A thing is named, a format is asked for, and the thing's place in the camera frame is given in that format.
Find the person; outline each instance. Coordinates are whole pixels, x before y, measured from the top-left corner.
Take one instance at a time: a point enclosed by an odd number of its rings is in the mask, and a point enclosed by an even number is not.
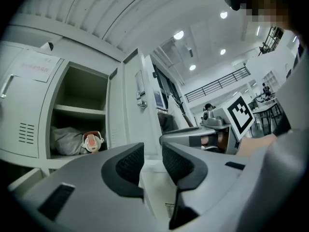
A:
[[[246,0],[246,9],[253,15],[264,14],[276,26],[291,30],[300,40],[298,53],[306,48],[308,42],[307,24],[303,22],[302,13],[307,8],[307,0]],[[291,129],[287,116],[282,115],[272,134],[261,138],[246,138],[241,141],[237,156],[250,157],[259,147],[268,147],[277,137]],[[202,145],[208,143],[208,137],[202,137]]]
[[[263,92],[265,93],[266,96],[270,96],[271,92],[270,92],[270,88],[268,86],[266,86],[265,83],[263,83]]]
[[[212,111],[213,109],[214,109],[214,107],[210,103],[207,103],[204,106],[203,111]]]

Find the floor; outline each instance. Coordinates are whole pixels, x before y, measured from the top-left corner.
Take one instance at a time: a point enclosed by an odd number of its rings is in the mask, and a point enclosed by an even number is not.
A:
[[[277,123],[279,123],[280,118],[281,118],[281,117],[277,117],[277,118],[276,118],[276,122],[277,122]],[[250,130],[249,130],[249,131],[246,133],[246,135],[245,135],[246,137],[252,137],[252,138],[264,137],[261,119],[257,118],[257,119],[256,119],[256,124],[257,124],[257,127],[255,126],[254,123],[252,124],[252,134],[251,134],[251,132],[250,132]],[[275,120],[274,120],[274,119],[271,120],[270,127],[271,127],[271,131],[274,131],[274,129],[276,128],[276,123],[275,123]],[[268,132],[268,123],[267,123],[267,120],[266,120],[266,119],[264,119],[264,131],[265,131],[265,133]]]

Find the window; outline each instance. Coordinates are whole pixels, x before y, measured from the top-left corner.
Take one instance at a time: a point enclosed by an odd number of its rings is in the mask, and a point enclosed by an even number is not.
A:
[[[161,93],[162,93],[162,97],[163,97],[166,109],[169,108],[169,95],[172,94],[175,101],[179,105],[180,110],[185,115],[185,112],[183,109],[183,103],[180,100],[181,97],[179,97],[176,86],[155,65],[154,65],[154,71],[157,75],[157,80],[161,88]]]

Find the recessed light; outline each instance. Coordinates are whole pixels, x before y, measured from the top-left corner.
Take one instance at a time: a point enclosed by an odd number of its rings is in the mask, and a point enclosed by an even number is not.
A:
[[[227,17],[227,12],[222,12],[222,13],[220,13],[220,17],[221,17],[222,19],[225,19],[225,18]]]
[[[196,68],[195,65],[191,65],[191,66],[190,66],[190,70],[191,70],[191,71],[194,70],[195,68]]]
[[[174,35],[175,40],[180,40],[183,37],[183,31],[180,31]]]

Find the door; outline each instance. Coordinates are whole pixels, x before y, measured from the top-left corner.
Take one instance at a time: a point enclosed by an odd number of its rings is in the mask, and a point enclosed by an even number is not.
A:
[[[146,75],[143,54],[135,50],[110,76],[107,94],[109,147],[143,142],[146,159],[162,157],[155,97]]]
[[[38,126],[43,101],[63,59],[58,61],[48,81],[40,82],[14,76],[15,64],[23,58],[23,54],[16,58],[6,72],[8,78],[0,84],[3,92],[0,98],[0,149],[38,158]]]

